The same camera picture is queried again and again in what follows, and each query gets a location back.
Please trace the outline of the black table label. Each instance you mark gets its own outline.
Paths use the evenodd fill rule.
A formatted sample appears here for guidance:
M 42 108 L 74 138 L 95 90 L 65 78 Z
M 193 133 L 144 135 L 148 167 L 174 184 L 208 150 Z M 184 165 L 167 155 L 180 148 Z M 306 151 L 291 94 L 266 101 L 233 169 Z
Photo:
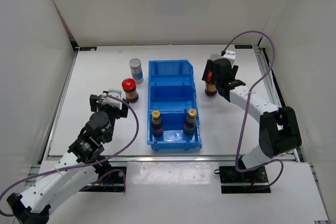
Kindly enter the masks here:
M 97 47 L 80 47 L 79 51 L 96 51 Z
M 235 49 L 253 49 L 252 45 L 235 45 Z

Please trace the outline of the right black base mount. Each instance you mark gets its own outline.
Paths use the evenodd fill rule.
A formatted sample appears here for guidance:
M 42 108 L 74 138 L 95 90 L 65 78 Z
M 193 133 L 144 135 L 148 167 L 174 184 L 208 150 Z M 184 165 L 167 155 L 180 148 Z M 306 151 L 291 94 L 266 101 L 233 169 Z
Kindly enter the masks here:
M 234 166 L 220 166 L 214 170 L 219 175 L 222 194 L 271 193 L 265 167 L 240 173 Z

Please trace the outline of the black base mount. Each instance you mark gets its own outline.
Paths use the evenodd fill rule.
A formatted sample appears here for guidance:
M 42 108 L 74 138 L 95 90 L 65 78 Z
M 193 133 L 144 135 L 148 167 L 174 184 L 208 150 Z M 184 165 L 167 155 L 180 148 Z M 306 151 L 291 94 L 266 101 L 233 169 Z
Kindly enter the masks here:
M 214 170 L 219 175 L 222 194 L 271 193 L 265 167 L 240 173 L 234 166 L 220 166 Z
M 84 192 L 124 193 L 128 162 L 110 162 L 111 167 L 99 173 L 93 183 L 80 189 Z

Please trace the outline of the red-lid sauce jar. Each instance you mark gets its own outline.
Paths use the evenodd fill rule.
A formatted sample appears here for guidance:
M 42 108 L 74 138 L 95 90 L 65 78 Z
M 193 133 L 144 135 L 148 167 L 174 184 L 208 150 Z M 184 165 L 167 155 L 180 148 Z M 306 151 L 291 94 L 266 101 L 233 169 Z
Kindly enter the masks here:
M 126 99 L 131 102 L 137 102 L 139 95 L 137 93 L 136 81 L 132 78 L 126 78 L 122 81 L 122 88 L 125 92 Z
M 216 89 L 216 86 L 210 82 L 211 77 L 212 77 L 212 72 L 209 71 L 206 76 L 206 81 L 205 81 L 205 93 L 208 96 L 215 96 L 217 95 L 217 89 Z

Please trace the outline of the right black table label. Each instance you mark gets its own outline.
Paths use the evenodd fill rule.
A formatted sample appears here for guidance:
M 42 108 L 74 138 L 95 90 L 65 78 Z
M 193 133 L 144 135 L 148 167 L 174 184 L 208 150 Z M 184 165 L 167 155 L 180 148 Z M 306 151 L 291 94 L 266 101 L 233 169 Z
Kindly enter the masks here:
M 253 49 L 252 45 L 235 45 L 235 49 Z

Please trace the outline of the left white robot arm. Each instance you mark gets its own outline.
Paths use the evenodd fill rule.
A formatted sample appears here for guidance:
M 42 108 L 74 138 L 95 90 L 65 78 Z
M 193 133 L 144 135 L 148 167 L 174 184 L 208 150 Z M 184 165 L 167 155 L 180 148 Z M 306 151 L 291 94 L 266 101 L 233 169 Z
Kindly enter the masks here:
M 92 94 L 89 101 L 93 114 L 54 168 L 30 176 L 37 179 L 30 188 L 7 197 L 10 216 L 19 223 L 47 223 L 71 196 L 118 171 L 102 155 L 103 146 L 112 141 L 116 120 L 126 118 L 132 108 L 120 90 Z

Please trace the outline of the silver-capped shaker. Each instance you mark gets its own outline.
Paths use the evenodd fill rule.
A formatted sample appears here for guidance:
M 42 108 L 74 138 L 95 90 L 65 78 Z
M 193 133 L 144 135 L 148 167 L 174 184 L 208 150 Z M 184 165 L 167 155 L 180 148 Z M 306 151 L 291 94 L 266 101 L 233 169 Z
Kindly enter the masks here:
M 212 54 L 209 58 L 212 63 L 219 63 L 219 60 L 222 59 L 222 56 L 219 54 Z
M 137 84 L 141 84 L 144 79 L 140 59 L 138 58 L 131 59 L 129 61 L 129 66 L 131 70 L 132 79 L 134 79 Z

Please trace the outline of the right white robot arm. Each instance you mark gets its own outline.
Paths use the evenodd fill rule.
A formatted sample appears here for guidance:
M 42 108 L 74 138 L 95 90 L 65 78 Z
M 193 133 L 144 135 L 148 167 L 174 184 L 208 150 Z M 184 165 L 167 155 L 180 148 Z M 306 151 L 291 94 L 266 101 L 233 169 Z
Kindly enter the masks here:
M 238 66 L 226 58 L 209 59 L 202 79 L 214 85 L 221 97 L 245 111 L 243 126 L 248 116 L 259 124 L 258 145 L 247 154 L 236 153 L 236 177 L 247 182 L 254 177 L 256 169 L 300 147 L 302 139 L 294 109 L 279 107 L 253 93 L 244 82 L 236 79 L 237 70 Z

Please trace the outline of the left black table label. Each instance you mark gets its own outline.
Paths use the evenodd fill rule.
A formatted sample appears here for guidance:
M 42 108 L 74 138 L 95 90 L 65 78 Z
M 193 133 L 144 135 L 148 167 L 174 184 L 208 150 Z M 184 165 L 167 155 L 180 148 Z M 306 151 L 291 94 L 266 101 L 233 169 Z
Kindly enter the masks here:
M 96 51 L 97 47 L 80 47 L 79 51 Z

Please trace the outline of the yellow-cap sauce bottle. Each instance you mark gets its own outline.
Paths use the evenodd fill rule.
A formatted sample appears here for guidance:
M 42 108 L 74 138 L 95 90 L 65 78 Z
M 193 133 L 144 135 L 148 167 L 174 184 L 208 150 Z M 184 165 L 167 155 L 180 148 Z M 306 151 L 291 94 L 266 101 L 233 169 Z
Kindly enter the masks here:
M 197 122 L 196 116 L 197 116 L 197 110 L 194 108 L 189 109 L 183 129 L 185 134 L 191 135 L 194 133 Z
M 159 110 L 152 112 L 151 126 L 154 136 L 161 136 L 163 134 L 163 122 Z

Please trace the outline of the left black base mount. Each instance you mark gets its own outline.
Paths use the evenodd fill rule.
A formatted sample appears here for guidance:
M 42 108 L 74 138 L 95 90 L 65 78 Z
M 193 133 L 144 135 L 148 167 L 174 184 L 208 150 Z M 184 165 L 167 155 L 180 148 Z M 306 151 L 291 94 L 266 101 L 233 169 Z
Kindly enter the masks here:
M 110 162 L 111 167 L 99 173 L 93 183 L 80 189 L 84 192 L 124 193 L 128 162 Z

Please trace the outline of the blue three-compartment plastic bin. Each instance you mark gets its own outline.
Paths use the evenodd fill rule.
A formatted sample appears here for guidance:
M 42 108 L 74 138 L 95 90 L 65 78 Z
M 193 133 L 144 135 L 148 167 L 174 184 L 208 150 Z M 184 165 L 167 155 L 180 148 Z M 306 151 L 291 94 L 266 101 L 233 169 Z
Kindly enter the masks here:
M 149 61 L 147 145 L 152 150 L 201 149 L 200 121 L 196 116 L 193 134 L 184 133 L 189 109 L 198 111 L 193 66 L 188 60 Z M 152 112 L 159 110 L 163 134 L 154 136 L 151 126 Z

